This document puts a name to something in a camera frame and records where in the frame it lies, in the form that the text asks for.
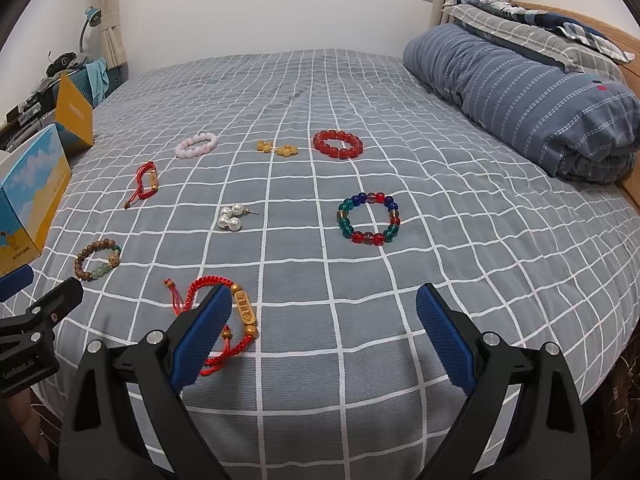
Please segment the person's hand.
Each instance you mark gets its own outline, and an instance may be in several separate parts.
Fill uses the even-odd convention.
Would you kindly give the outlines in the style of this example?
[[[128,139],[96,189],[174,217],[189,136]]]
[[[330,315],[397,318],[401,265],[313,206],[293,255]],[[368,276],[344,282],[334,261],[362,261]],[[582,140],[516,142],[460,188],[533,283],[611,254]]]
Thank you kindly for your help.
[[[32,407],[32,390],[1,397],[1,470],[10,478],[43,472],[50,463],[47,440],[40,431],[40,416]]]

